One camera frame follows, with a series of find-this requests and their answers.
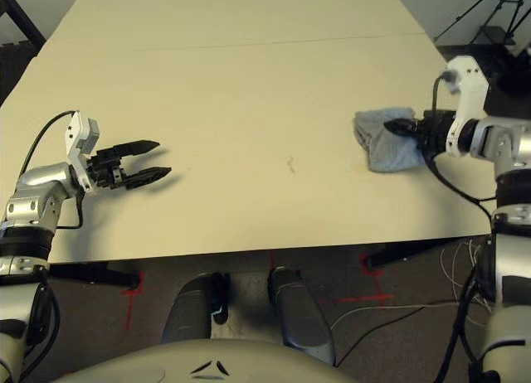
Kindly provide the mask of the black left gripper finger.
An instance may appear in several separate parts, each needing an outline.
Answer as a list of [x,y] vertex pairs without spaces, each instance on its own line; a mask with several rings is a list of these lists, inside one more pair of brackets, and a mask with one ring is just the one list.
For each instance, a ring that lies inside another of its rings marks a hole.
[[126,189],[142,187],[167,176],[172,171],[170,167],[150,167],[127,176],[124,179]]
[[114,152],[119,158],[123,158],[145,154],[159,146],[160,143],[152,140],[138,140],[116,145],[114,146]]

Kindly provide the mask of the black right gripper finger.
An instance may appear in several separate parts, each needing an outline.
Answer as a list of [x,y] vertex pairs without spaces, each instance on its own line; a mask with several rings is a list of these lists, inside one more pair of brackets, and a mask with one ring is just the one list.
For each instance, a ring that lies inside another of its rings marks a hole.
[[391,119],[383,125],[387,131],[397,136],[414,136],[417,132],[417,121],[415,119]]

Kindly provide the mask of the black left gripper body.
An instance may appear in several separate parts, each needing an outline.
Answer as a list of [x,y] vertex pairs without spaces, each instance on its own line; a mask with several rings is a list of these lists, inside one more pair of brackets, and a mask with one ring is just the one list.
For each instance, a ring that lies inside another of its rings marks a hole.
[[125,175],[121,168],[121,158],[126,146],[113,146],[96,152],[87,161],[87,171],[97,187],[115,189],[124,186]]

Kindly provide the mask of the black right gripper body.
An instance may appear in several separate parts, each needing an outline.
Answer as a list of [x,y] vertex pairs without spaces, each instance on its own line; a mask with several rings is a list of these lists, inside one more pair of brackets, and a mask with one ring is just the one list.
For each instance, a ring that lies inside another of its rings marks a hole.
[[413,138],[424,158],[435,158],[446,152],[446,139],[454,122],[454,110],[425,110],[416,121]]

